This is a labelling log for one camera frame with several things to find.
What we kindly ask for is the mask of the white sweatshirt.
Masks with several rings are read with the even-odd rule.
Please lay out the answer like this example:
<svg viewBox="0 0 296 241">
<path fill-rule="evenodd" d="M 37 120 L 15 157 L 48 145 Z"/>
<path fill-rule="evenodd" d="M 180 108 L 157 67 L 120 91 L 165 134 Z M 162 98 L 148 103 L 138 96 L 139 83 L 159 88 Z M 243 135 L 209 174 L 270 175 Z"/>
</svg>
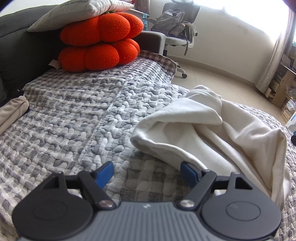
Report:
<svg viewBox="0 0 296 241">
<path fill-rule="evenodd" d="M 175 169 L 186 161 L 222 176 L 243 173 L 280 208 L 289 196 L 285 133 L 203 85 L 146 116 L 130 141 Z"/>
</svg>

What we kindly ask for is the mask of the beige folded cloth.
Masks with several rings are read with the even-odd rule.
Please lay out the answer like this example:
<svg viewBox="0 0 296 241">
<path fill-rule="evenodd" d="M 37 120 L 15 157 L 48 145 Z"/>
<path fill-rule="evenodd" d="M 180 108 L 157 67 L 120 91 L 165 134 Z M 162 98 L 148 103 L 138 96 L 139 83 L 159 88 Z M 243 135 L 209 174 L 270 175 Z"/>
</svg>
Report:
<svg viewBox="0 0 296 241">
<path fill-rule="evenodd" d="M 1 130 L 2 135 L 17 119 L 29 110 L 29 102 L 25 96 L 12 98 L 1 106 Z"/>
</svg>

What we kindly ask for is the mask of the wooden shelf with boxes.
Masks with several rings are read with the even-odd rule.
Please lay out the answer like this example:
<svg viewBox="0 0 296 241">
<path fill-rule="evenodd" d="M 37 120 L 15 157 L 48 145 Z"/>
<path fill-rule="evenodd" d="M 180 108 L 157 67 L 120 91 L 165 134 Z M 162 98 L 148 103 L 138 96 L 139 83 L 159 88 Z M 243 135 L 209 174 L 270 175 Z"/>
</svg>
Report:
<svg viewBox="0 0 296 241">
<path fill-rule="evenodd" d="M 264 93 L 267 99 L 280 109 L 280 117 L 284 125 L 295 112 L 295 47 L 292 55 L 283 53 L 280 63 Z"/>
</svg>

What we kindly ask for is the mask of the dark grey sofa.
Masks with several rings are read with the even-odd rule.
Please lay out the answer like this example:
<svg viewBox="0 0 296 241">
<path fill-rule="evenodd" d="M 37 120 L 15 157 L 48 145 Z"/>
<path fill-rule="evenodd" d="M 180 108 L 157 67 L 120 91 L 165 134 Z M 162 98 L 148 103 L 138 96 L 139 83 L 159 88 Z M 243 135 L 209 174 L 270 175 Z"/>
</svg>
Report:
<svg viewBox="0 0 296 241">
<path fill-rule="evenodd" d="M 28 32 L 50 10 L 51 7 L 43 6 L 1 17 L 1 106 L 12 98 L 24 96 L 23 87 L 45 73 L 50 61 L 59 63 L 59 53 L 66 47 L 60 40 L 62 28 Z M 142 30 L 133 40 L 140 47 L 138 56 L 160 56 L 161 39 L 156 34 Z"/>
</svg>

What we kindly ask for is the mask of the beige curtain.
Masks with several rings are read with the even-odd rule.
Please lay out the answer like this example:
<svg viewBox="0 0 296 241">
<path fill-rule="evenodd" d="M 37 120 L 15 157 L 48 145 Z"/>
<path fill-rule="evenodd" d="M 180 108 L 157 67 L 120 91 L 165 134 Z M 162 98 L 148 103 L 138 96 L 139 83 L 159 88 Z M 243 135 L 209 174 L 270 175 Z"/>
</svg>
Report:
<svg viewBox="0 0 296 241">
<path fill-rule="evenodd" d="M 278 69 L 283 54 L 286 55 L 290 51 L 292 47 L 294 33 L 295 28 L 293 26 L 290 26 L 289 28 L 287 28 L 287 31 L 281 34 L 277 39 L 269 63 L 263 71 L 261 77 L 255 84 L 255 87 L 261 93 L 264 93 L 269 87 L 269 84 L 271 83 L 271 80 L 276 70 Z"/>
</svg>

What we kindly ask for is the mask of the red pumpkin plush cushion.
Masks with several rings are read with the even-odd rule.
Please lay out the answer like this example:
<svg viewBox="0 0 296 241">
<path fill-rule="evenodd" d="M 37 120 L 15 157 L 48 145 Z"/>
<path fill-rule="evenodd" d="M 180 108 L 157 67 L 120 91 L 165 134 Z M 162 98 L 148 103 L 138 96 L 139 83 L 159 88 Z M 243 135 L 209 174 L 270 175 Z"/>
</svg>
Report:
<svg viewBox="0 0 296 241">
<path fill-rule="evenodd" d="M 142 20 L 128 13 L 106 13 L 66 25 L 60 40 L 66 47 L 58 61 L 68 72 L 102 71 L 134 61 L 140 53 L 133 40 L 144 29 Z"/>
</svg>

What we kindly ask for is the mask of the camouflage backpack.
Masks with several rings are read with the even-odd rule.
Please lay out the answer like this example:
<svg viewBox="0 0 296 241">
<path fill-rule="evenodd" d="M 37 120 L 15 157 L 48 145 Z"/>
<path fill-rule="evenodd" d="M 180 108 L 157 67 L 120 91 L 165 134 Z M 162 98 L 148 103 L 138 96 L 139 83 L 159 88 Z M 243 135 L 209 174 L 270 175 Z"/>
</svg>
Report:
<svg viewBox="0 0 296 241">
<path fill-rule="evenodd" d="M 167 37 L 185 39 L 186 26 L 184 21 L 187 20 L 187 17 L 188 14 L 181 9 L 168 9 L 156 19 L 151 30 L 163 33 Z"/>
</svg>

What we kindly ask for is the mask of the white printed pillow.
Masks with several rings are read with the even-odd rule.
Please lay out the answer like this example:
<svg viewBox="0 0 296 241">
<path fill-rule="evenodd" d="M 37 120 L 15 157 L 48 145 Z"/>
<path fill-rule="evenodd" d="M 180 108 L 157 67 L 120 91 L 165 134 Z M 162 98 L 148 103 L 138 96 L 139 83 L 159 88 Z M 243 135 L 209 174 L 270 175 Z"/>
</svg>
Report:
<svg viewBox="0 0 296 241">
<path fill-rule="evenodd" d="M 28 32 L 58 30 L 66 25 L 100 16 L 108 11 L 120 13 L 133 8 L 126 1 L 67 1 L 44 14 L 28 28 Z"/>
</svg>

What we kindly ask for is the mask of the white office chair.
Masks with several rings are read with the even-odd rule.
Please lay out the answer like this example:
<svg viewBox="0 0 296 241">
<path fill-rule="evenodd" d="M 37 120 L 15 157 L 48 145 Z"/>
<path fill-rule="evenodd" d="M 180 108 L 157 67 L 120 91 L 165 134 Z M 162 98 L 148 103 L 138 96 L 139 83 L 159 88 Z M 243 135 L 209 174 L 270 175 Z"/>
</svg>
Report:
<svg viewBox="0 0 296 241">
<path fill-rule="evenodd" d="M 151 31 L 166 36 L 163 56 L 167 56 L 168 46 L 183 46 L 184 54 L 194 46 L 194 38 L 198 35 L 194 21 L 200 8 L 193 1 L 171 1 L 164 4 L 162 14 L 155 20 L 145 18 L 152 24 Z"/>
</svg>

